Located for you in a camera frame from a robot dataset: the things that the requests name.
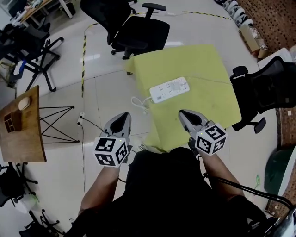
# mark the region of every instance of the person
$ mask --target person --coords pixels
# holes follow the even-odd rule
[[[84,196],[67,236],[246,236],[246,213],[265,215],[242,190],[206,183],[200,161],[187,148],[156,154],[138,139],[123,195],[113,200],[120,168],[104,167]],[[200,152],[206,172],[239,183],[214,154]]]

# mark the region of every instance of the forearm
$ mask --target forearm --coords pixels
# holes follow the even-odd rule
[[[200,155],[203,158],[204,167],[209,176],[224,178],[239,184],[237,179],[228,170],[217,154],[209,156],[203,152],[200,152]],[[211,179],[209,179],[209,181],[212,189],[226,200],[230,200],[232,197],[237,195],[244,196],[243,191],[238,188]]]
[[[79,213],[85,209],[100,209],[101,206],[113,201],[120,168],[104,167],[96,181],[85,194]]]

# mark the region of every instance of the brown patterned carpet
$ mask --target brown patterned carpet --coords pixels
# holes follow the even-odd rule
[[[272,53],[296,44],[296,0],[236,0],[254,21],[266,45]],[[277,110],[278,149],[296,144],[296,108]],[[296,165],[294,165],[288,187],[284,193],[296,204]],[[274,201],[266,207],[275,216],[282,217],[288,209]]]

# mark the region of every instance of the white cube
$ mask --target white cube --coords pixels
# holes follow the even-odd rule
[[[211,156],[224,147],[226,138],[225,129],[220,124],[214,124],[196,134],[195,147]]]
[[[125,138],[97,137],[92,151],[99,164],[108,167],[119,167],[129,154]]]

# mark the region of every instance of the person's left arm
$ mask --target person's left arm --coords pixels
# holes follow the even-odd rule
[[[86,209],[98,210],[114,198],[120,168],[104,167],[82,199],[79,214]]]

